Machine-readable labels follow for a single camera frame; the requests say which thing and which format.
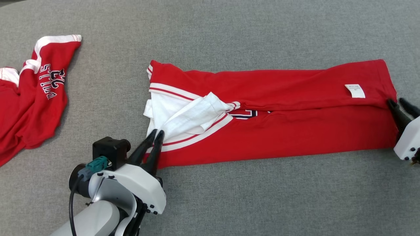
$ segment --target white tag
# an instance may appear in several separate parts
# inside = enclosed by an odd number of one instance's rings
[[[345,84],[346,88],[352,93],[352,98],[366,98],[363,89],[358,84]]]

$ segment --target white stripe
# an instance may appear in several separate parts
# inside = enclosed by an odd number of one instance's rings
[[[160,83],[150,83],[150,88],[151,88],[151,89],[152,89],[152,88],[156,88],[156,89],[164,89],[164,90],[167,90],[167,91],[170,91],[170,92],[173,92],[173,93],[176,93],[176,94],[182,95],[182,96],[184,96],[184,97],[191,98],[191,99],[193,99],[193,100],[195,100],[195,99],[197,99],[197,98],[199,98],[199,97],[200,97],[200,96],[198,96],[198,95],[196,95],[196,94],[193,94],[193,93],[187,92],[187,91],[185,91],[185,90],[182,90],[182,89],[179,89],[179,88],[175,88],[175,87],[173,87],[173,86],[169,86],[169,85],[166,85],[166,84],[160,84]]]
[[[230,107],[230,109],[229,110],[227,110],[227,111],[225,111],[225,112],[231,112],[231,111],[233,111],[233,110],[237,110],[237,109],[239,109],[241,106],[239,105],[239,106],[235,106],[234,107],[234,105],[235,104],[233,104],[233,103],[227,103],[227,105]]]
[[[216,122],[218,122],[220,119],[222,119],[224,117],[224,114],[222,114],[222,115],[220,115],[219,117],[217,117],[217,119],[214,121],[215,123]],[[177,138],[177,137],[174,137],[174,138],[172,138],[172,139],[169,139],[169,140],[165,140],[165,142],[164,142],[164,144],[167,144],[167,143],[173,143],[173,142],[178,142],[178,141],[182,141],[182,140],[184,140],[184,139],[188,139],[188,138],[190,138],[190,137],[192,137],[192,136],[194,136],[194,135],[196,135],[196,134],[188,134],[188,135],[185,135],[185,136],[183,136],[183,137],[180,137],[180,138]]]
[[[148,77],[149,77],[149,80],[150,80],[151,77],[152,77],[152,73],[149,71],[149,69],[147,69],[146,71],[147,71],[147,74],[148,74]]]
[[[15,68],[0,68],[0,80],[7,80],[19,87],[19,75]]]
[[[191,100],[189,100],[189,99],[186,99],[186,98],[183,98],[183,97],[180,97],[180,96],[176,96],[175,94],[164,92],[164,91],[160,91],[160,90],[149,89],[149,92],[151,92],[151,93],[158,93],[158,94],[164,94],[164,95],[168,95],[170,97],[174,97],[176,99],[179,99],[179,100],[182,100],[182,101],[185,101],[185,102],[191,102]]]
[[[37,41],[37,44],[35,45],[35,48],[34,48],[34,52],[37,55],[37,61],[41,62],[41,56],[39,55],[39,52],[41,51],[41,48],[43,46],[46,46],[50,43],[67,43],[67,42],[80,42],[80,41],[81,41],[81,35],[76,35],[76,34],[66,35],[66,36],[42,37]]]
[[[39,68],[41,67],[41,62],[33,59],[26,60],[25,66],[21,69],[20,74],[26,69],[33,70],[34,73],[38,73]]]
[[[231,117],[230,115],[227,115],[223,120],[221,120],[219,123],[215,124],[213,127],[209,128],[208,130],[206,130],[206,132],[192,138],[189,139],[185,142],[180,142],[177,144],[173,144],[173,145],[168,145],[168,146],[162,146],[162,152],[167,152],[167,151],[171,151],[171,150],[176,150],[176,149],[180,149],[186,146],[189,146],[191,144],[194,144],[198,141],[201,141],[207,137],[209,137],[210,135],[214,134],[217,130],[221,129],[223,126],[227,125],[231,120],[233,120],[233,117]]]

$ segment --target gray fabric surface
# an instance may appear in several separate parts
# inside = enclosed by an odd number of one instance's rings
[[[90,160],[92,142],[144,138],[151,59],[216,72],[383,58],[399,96],[420,105],[419,12],[416,0],[28,0],[0,8],[0,67],[21,69],[42,36],[83,36],[56,136],[0,168],[0,235],[52,233],[68,220],[68,175]],[[158,175],[168,204],[145,217],[144,235],[420,234],[420,168],[391,149]],[[75,212],[86,201],[77,196]]]
[[[19,2],[19,0],[0,0],[0,7]]]

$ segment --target printed number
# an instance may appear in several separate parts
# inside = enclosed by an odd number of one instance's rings
[[[236,110],[228,114],[235,117],[236,119],[242,119],[242,120],[246,120],[246,119],[249,119],[251,117],[255,117],[258,115],[258,112],[256,110],[245,110],[242,112],[242,114],[239,114],[239,112],[241,112],[241,110]]]

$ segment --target red jersey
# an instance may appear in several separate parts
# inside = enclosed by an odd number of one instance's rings
[[[383,60],[323,70],[218,73],[153,60],[147,71],[148,133],[170,133],[160,168],[395,145],[397,128],[386,100],[396,101],[396,91]],[[194,102],[200,105],[190,106]],[[200,114],[208,119],[194,123]]]
[[[67,67],[80,35],[46,36],[20,73],[0,68],[0,166],[54,135],[67,105]]]

